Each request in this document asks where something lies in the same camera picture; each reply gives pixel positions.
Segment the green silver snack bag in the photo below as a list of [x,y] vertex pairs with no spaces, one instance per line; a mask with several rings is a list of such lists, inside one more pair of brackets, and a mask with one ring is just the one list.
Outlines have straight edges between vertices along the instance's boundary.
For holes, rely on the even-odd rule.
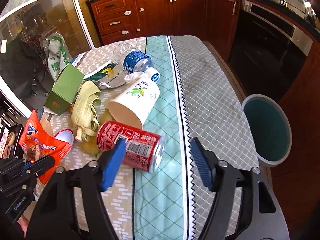
[[92,81],[99,89],[117,88],[125,84],[125,72],[121,65],[109,60],[94,72],[84,76],[85,81]]

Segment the red soda can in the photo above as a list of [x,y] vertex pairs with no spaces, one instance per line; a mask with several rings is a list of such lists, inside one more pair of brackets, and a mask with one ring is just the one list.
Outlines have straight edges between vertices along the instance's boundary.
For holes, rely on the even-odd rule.
[[114,148],[120,138],[126,144],[124,164],[149,173],[155,172],[163,157],[163,136],[116,121],[107,121],[97,132],[97,146],[103,152],[108,151]]

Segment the built-in black oven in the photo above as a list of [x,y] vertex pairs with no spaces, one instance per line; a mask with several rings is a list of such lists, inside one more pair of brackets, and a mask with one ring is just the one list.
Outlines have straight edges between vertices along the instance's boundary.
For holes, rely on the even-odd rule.
[[248,0],[239,11],[230,55],[244,91],[279,101],[289,90],[313,40],[278,14]]

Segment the green cardboard box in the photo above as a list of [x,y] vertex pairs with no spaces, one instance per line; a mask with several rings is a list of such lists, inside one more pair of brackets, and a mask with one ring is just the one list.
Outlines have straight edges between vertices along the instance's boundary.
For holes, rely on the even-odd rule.
[[72,64],[67,64],[58,75],[44,106],[57,115],[70,107],[84,79],[84,74]]

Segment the orange red snack wrapper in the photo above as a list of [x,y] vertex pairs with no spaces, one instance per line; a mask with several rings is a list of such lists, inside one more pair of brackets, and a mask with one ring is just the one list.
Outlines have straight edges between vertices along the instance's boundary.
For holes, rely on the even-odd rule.
[[60,161],[72,148],[70,143],[51,137],[43,129],[35,110],[32,111],[18,143],[32,163],[47,155],[53,157],[53,167],[40,175],[40,182],[43,185],[46,185]]

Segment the white green plastic bag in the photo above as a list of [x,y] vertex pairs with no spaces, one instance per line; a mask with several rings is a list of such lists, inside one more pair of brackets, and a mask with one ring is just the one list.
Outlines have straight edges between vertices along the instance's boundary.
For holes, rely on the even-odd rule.
[[50,34],[43,41],[43,47],[47,59],[47,66],[54,81],[57,80],[58,75],[72,60],[65,39],[58,32]]

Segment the teal trash bin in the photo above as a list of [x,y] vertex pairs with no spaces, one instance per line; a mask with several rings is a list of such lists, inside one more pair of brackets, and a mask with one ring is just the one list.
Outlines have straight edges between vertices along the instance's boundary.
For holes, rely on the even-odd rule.
[[260,165],[276,167],[289,156],[292,132],[289,120],[281,107],[262,94],[249,95],[242,110],[251,129]]

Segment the yellow fruit peel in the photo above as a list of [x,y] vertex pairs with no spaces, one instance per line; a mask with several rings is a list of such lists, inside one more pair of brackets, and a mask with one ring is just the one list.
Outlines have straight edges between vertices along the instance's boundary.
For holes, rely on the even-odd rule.
[[80,144],[80,148],[83,152],[89,155],[97,155],[100,153],[99,147],[96,145],[95,140],[84,141]]

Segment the clear plastic water bottle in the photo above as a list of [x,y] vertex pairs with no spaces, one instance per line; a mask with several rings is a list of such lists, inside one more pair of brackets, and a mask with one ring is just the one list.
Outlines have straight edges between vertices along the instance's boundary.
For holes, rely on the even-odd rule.
[[128,74],[144,72],[154,82],[157,82],[160,78],[160,73],[154,68],[153,60],[128,43],[121,43],[116,46],[114,58]]

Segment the white paper cup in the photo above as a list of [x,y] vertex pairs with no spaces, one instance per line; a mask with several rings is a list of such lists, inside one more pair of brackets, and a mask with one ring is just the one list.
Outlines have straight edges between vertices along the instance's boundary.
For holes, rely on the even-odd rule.
[[157,84],[143,77],[111,100],[107,109],[117,122],[142,129],[159,94]]

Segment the wooden kitchen cabinets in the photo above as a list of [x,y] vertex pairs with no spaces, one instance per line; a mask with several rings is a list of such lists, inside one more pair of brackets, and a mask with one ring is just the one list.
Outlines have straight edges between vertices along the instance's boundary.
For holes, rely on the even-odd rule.
[[240,0],[91,0],[103,45],[137,37],[193,35],[208,41],[227,61]]

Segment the glass sliding door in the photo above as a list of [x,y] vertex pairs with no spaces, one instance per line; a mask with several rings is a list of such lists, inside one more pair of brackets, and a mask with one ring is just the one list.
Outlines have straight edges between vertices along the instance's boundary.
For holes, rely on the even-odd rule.
[[1,0],[1,93],[25,118],[53,86],[43,41],[56,31],[71,57],[94,48],[79,0]]

